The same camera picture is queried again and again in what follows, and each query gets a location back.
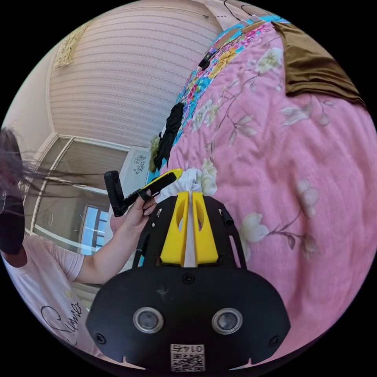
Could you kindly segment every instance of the brown cloth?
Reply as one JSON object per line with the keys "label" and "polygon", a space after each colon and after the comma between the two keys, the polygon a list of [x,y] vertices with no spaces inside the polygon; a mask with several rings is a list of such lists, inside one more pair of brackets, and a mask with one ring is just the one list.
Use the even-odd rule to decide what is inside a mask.
{"label": "brown cloth", "polygon": [[325,94],[366,107],[351,79],[313,38],[292,24],[271,24],[283,40],[287,96]]}

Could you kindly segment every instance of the black face mask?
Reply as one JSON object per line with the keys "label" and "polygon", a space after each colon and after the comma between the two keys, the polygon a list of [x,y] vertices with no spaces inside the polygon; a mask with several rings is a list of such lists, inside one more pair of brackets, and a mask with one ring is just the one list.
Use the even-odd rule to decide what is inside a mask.
{"label": "black face mask", "polygon": [[7,196],[0,214],[0,250],[16,255],[22,248],[25,235],[25,212],[22,198]]}

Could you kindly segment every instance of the pink t-shirt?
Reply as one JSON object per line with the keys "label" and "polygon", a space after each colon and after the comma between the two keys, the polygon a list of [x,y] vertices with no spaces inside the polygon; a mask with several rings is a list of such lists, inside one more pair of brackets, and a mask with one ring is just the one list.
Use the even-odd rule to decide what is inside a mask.
{"label": "pink t-shirt", "polygon": [[71,282],[80,272],[84,255],[63,249],[42,237],[24,239],[25,266],[5,267],[31,312],[52,333],[93,356],[102,357],[85,326],[88,311]]}

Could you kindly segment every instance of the camera lens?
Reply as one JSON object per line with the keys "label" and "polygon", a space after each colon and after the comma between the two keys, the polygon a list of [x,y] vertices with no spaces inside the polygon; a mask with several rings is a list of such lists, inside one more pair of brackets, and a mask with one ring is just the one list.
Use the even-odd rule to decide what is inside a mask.
{"label": "camera lens", "polygon": [[222,335],[235,333],[242,325],[241,313],[233,308],[219,310],[212,318],[213,329]]}
{"label": "camera lens", "polygon": [[143,329],[151,330],[157,326],[158,318],[151,311],[145,311],[139,315],[139,323]]}
{"label": "camera lens", "polygon": [[162,314],[152,307],[142,307],[134,314],[135,327],[148,334],[154,334],[161,330],[164,319]]}
{"label": "camera lens", "polygon": [[217,324],[222,330],[231,330],[237,326],[237,317],[233,313],[221,314]]}

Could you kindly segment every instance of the qr code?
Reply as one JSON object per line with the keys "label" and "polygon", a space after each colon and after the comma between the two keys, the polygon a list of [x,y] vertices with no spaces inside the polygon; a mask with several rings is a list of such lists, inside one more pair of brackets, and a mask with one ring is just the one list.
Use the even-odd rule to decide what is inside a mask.
{"label": "qr code", "polygon": [[203,372],[205,371],[203,353],[172,353],[173,372]]}

